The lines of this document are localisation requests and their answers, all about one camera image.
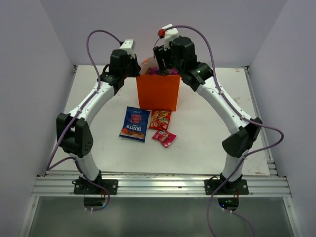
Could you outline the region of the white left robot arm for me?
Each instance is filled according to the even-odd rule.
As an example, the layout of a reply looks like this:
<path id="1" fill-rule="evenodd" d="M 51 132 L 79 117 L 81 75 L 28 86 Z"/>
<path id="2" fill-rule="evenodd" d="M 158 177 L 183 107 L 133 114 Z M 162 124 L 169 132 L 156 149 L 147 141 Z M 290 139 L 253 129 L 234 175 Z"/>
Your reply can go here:
<path id="1" fill-rule="evenodd" d="M 123 87 L 128 77 L 139 75 L 140 67 L 134 50 L 123 45 L 112 52 L 108 71 L 103 72 L 85 99 L 67 114 L 56 119 L 57 144 L 74 158 L 84 179 L 85 188 L 92 194 L 102 190 L 97 168 L 91 154 L 93 136 L 90 125 L 101 108 Z"/>

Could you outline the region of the blue Burts chips bag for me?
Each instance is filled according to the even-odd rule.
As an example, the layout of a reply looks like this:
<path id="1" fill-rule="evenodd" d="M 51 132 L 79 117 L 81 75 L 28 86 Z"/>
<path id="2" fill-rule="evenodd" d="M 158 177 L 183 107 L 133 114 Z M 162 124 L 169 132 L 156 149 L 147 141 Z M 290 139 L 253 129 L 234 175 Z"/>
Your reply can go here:
<path id="1" fill-rule="evenodd" d="M 150 111 L 127 107 L 119 137 L 145 142 Z"/>

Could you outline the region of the red mixed snack packet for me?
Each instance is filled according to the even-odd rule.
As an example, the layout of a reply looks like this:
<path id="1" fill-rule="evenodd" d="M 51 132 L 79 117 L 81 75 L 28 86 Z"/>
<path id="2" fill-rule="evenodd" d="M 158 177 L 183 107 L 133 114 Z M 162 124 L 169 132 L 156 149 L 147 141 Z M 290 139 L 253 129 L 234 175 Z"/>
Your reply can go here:
<path id="1" fill-rule="evenodd" d="M 171 114 L 172 111 L 152 110 L 149 129 L 168 130 Z"/>

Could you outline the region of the pink candy packet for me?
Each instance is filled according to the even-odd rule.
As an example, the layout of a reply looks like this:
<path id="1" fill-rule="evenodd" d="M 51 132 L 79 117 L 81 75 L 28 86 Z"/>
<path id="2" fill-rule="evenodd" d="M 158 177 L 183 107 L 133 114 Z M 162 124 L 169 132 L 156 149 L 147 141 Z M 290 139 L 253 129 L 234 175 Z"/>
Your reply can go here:
<path id="1" fill-rule="evenodd" d="M 153 136 L 152 139 L 159 141 L 165 148 L 168 148 L 176 139 L 176 135 L 166 130 L 159 130 Z"/>

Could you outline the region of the purple candy bag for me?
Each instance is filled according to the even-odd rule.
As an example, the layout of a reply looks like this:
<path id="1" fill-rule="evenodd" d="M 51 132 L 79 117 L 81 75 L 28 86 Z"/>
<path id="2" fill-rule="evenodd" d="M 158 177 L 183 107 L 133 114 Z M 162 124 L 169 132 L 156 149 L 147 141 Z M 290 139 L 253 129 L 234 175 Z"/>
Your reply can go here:
<path id="1" fill-rule="evenodd" d="M 163 69 L 161 70 L 159 67 L 154 67 L 149 69 L 149 75 L 151 76 L 173 76 L 178 75 L 179 73 L 175 69 Z"/>

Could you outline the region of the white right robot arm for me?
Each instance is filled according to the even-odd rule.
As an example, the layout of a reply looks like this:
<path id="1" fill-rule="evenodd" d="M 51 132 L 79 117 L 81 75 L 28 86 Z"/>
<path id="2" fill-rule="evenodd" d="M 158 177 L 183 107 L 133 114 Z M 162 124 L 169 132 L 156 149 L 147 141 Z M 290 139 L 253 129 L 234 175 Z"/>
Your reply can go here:
<path id="1" fill-rule="evenodd" d="M 261 119 L 243 113 L 225 94 L 211 67 L 198 61 L 190 38 L 177 37 L 169 42 L 168 47 L 155 46 L 153 52 L 160 71 L 175 69 L 183 83 L 205 99 L 226 125 L 230 135 L 222 142 L 227 156 L 220 174 L 220 188 L 222 192 L 231 194 L 242 179 L 243 160 L 257 140 Z"/>

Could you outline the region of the orange paper bag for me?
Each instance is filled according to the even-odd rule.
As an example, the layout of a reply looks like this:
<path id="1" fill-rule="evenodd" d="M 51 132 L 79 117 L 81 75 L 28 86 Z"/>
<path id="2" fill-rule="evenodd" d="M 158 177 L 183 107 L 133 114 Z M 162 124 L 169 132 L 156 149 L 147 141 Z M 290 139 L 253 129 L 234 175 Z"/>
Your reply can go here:
<path id="1" fill-rule="evenodd" d="M 139 107 L 145 110 L 176 111 L 180 75 L 174 69 L 159 72 L 156 58 L 149 57 L 141 65 L 136 78 Z"/>

